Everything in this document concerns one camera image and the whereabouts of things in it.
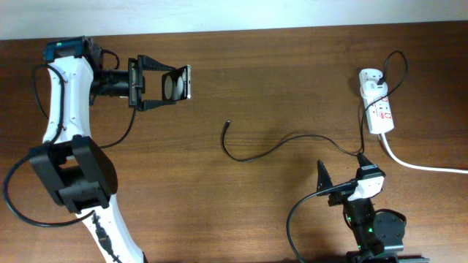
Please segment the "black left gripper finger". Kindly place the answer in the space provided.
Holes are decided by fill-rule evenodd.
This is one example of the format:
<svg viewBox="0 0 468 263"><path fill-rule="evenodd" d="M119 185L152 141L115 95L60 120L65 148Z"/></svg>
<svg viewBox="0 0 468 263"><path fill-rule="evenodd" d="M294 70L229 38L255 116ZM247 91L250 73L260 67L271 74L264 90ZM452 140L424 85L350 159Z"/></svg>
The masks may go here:
<svg viewBox="0 0 468 263"><path fill-rule="evenodd" d="M138 55L137 60L138 66L142 71L170 72L176 69L173 66L160 63L146 55Z"/></svg>
<svg viewBox="0 0 468 263"><path fill-rule="evenodd" d="M157 107L168 106L176 104L175 101L165 101L165 100L153 100L153 99L144 99L139 102L137 106L138 111L147 111L152 110Z"/></svg>

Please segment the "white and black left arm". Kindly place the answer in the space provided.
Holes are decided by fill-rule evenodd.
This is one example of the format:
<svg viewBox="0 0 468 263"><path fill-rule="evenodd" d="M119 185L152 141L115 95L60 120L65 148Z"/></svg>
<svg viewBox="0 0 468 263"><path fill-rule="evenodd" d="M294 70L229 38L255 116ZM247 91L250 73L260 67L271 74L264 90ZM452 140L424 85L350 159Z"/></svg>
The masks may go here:
<svg viewBox="0 0 468 263"><path fill-rule="evenodd" d="M190 97L190 68L139 55L128 60L126 70L105 70L104 54L90 37L47 43L48 127L30 163L53 201L90 231L106 262L146 262L118 208L115 167L92 139L90 101L126 97L134 112L175 104Z"/></svg>

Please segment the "white power strip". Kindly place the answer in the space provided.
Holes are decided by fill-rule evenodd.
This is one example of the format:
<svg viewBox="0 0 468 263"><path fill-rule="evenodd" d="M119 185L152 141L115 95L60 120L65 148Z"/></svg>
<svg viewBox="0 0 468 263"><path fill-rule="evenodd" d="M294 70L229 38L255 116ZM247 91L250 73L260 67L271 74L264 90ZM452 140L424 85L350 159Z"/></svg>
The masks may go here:
<svg viewBox="0 0 468 263"><path fill-rule="evenodd" d="M360 84L364 80L375 80L378 83L381 77L382 72L378 69L362 69L359 73ZM388 97L363 98L363 103L371 134L384 134L394 128Z"/></svg>

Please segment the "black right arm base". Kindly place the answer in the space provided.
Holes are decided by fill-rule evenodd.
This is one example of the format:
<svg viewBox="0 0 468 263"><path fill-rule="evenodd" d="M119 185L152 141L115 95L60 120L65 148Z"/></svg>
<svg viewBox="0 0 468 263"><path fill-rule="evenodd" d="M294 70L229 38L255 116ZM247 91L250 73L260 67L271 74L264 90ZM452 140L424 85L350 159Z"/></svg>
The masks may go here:
<svg viewBox="0 0 468 263"><path fill-rule="evenodd" d="M403 238L407 218L403 214L390 209L376 211L373 230L382 243L385 253L396 253L404 250Z"/></svg>

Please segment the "black and cream flip phone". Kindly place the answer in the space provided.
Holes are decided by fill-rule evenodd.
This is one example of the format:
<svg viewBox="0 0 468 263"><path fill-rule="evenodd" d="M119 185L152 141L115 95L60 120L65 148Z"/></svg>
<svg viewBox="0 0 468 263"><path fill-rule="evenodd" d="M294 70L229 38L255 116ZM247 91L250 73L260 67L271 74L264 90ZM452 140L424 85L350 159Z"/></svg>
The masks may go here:
<svg viewBox="0 0 468 263"><path fill-rule="evenodd" d="M175 69L162 76L162 99L177 102L192 98L192 68L190 65Z"/></svg>

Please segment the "white USB charger plug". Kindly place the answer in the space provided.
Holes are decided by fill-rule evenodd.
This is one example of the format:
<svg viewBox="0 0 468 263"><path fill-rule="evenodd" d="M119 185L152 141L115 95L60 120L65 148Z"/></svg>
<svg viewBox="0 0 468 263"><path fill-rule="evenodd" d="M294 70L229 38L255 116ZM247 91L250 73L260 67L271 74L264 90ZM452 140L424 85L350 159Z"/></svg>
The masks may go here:
<svg viewBox="0 0 468 263"><path fill-rule="evenodd" d="M388 86L386 83L379 85L375 80L364 80L361 83L360 92L364 99L372 99L386 95Z"/></svg>

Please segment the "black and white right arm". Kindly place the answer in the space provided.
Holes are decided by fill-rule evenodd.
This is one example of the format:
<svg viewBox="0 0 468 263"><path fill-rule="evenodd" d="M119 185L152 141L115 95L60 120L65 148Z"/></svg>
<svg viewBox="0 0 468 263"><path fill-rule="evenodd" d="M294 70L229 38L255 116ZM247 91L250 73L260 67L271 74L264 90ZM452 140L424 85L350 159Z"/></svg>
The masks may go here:
<svg viewBox="0 0 468 263"><path fill-rule="evenodd" d="M384 251L383 243L377 239L372 226L377 212L371 198L381 192L385 173L362 153L358 154L358 163L359 168L352 180L333 185L324 163L317 162L317 191L320 196L328 197L330 207L343 207L344 217L358 245L357 251L346 254L348 262L371 260Z"/></svg>

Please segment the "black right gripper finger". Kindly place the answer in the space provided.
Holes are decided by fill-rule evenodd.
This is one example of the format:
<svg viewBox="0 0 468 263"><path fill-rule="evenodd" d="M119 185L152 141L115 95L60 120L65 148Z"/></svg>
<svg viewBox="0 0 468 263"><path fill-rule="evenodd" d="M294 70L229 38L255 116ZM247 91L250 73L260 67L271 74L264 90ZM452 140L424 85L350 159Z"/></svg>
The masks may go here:
<svg viewBox="0 0 468 263"><path fill-rule="evenodd" d="M369 161L363 153L358 153L357 154L357 160L358 160L358 163L359 163L359 166L360 167L367 167L367 166L371 166L373 163L371 161Z"/></svg>
<svg viewBox="0 0 468 263"><path fill-rule="evenodd" d="M318 196L325 196L333 188L331 177L321 160L317 161L317 193Z"/></svg>

